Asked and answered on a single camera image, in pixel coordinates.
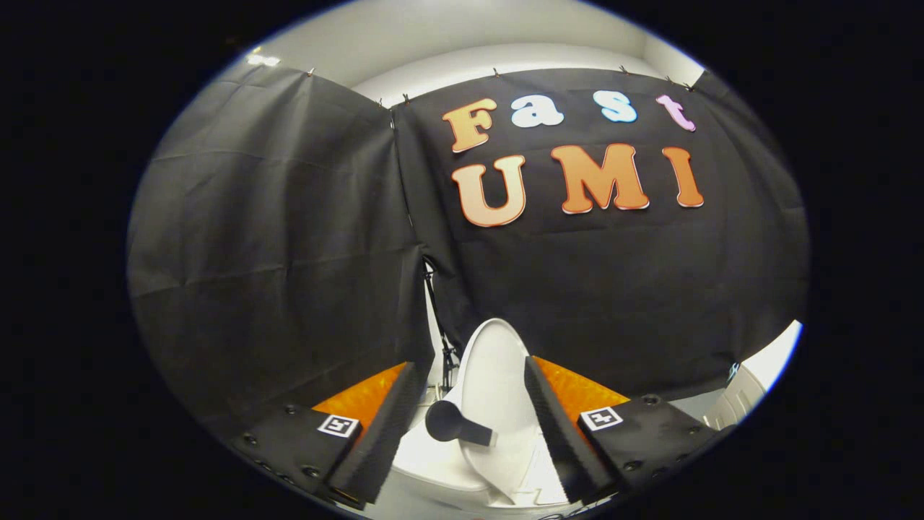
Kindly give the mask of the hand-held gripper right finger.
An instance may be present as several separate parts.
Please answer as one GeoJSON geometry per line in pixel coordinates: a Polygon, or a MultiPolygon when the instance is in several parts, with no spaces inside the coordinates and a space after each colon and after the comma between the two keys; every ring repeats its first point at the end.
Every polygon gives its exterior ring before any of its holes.
{"type": "Polygon", "coordinates": [[[667,399],[628,399],[529,355],[524,382],[569,501],[634,497],[670,480],[723,438],[667,399]]]}

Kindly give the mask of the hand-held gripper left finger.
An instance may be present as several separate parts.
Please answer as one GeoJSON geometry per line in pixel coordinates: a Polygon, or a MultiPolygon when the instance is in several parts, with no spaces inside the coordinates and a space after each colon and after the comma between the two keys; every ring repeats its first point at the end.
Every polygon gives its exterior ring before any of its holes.
{"type": "Polygon", "coordinates": [[[290,402],[233,437],[234,450],[327,503],[375,503],[410,426],[426,376],[403,362],[314,406],[290,402]]]}

